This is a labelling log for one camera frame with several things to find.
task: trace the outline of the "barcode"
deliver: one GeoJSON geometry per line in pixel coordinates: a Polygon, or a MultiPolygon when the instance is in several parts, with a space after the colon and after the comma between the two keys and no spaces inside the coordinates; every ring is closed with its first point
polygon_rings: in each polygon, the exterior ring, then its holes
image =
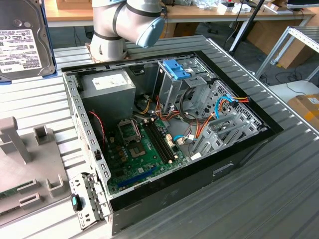
{"type": "Polygon", "coordinates": [[[26,62],[27,63],[32,63],[32,64],[39,64],[39,60],[38,59],[28,59],[26,62]]]}
{"type": "Polygon", "coordinates": [[[5,62],[0,62],[0,66],[9,66],[9,65],[16,65],[20,64],[18,61],[5,61],[5,62]]]}

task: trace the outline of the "blue wire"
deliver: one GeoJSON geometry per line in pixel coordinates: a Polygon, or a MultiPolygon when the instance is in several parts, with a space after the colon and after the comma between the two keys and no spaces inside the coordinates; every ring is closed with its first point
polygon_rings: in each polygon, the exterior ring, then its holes
{"type": "Polygon", "coordinates": [[[179,139],[179,138],[187,138],[187,139],[190,139],[190,138],[188,138],[188,137],[185,137],[184,135],[177,135],[177,136],[175,136],[175,137],[173,138],[173,140],[176,141],[176,140],[179,139]]]}
{"type": "Polygon", "coordinates": [[[220,101],[222,99],[225,99],[225,100],[228,100],[229,102],[233,102],[234,100],[229,98],[229,97],[226,97],[226,96],[222,96],[220,97],[218,100],[217,100],[217,103],[215,105],[215,113],[216,113],[216,117],[219,119],[219,112],[218,112],[218,108],[219,108],[219,104],[220,104],[220,101]]]}
{"type": "Polygon", "coordinates": [[[177,136],[175,136],[175,137],[173,138],[173,140],[176,141],[177,139],[182,138],[182,137],[184,137],[184,135],[177,135],[177,136]]]}

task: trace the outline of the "power supply label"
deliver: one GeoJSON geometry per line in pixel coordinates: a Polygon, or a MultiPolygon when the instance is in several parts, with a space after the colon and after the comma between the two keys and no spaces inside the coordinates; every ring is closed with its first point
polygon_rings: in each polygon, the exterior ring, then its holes
{"type": "Polygon", "coordinates": [[[122,74],[94,78],[92,82],[96,90],[102,90],[127,84],[127,81],[125,80],[124,76],[122,76],[122,74]]]}

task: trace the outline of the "small green circuit board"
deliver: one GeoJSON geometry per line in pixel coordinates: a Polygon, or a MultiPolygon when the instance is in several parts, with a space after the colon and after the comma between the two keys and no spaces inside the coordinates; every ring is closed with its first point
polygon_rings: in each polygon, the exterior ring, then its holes
{"type": "Polygon", "coordinates": [[[11,188],[9,190],[6,190],[4,192],[0,192],[0,200],[3,199],[3,198],[6,198],[6,197],[10,197],[14,194],[17,194],[18,193],[18,188],[22,188],[28,184],[32,183],[32,181],[29,181],[29,182],[26,182],[26,183],[23,183],[23,184],[20,184],[14,188],[11,188]]]}

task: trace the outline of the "green circuit board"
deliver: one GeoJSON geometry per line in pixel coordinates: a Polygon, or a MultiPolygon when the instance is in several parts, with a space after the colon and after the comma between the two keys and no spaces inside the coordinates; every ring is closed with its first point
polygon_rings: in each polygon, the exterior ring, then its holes
{"type": "Polygon", "coordinates": [[[26,182],[26,183],[23,183],[23,184],[20,184],[14,188],[11,188],[11,189],[8,189],[4,192],[0,192],[0,200],[3,199],[3,198],[6,198],[6,197],[10,197],[14,194],[17,194],[18,193],[18,188],[22,188],[28,184],[31,184],[33,181],[29,181],[29,182],[26,182]]]}
{"type": "MultiPolygon", "coordinates": [[[[168,132],[164,123],[158,119],[154,124],[157,129],[161,130],[161,136],[166,141],[165,136],[168,132]]],[[[117,129],[106,133],[109,141],[106,160],[112,175],[108,181],[111,194],[118,193],[187,163],[183,153],[176,148],[171,150],[174,160],[171,163],[163,162],[146,133],[145,126],[138,124],[138,129],[142,137],[141,141],[132,141],[128,145],[124,145],[117,129]]]]}

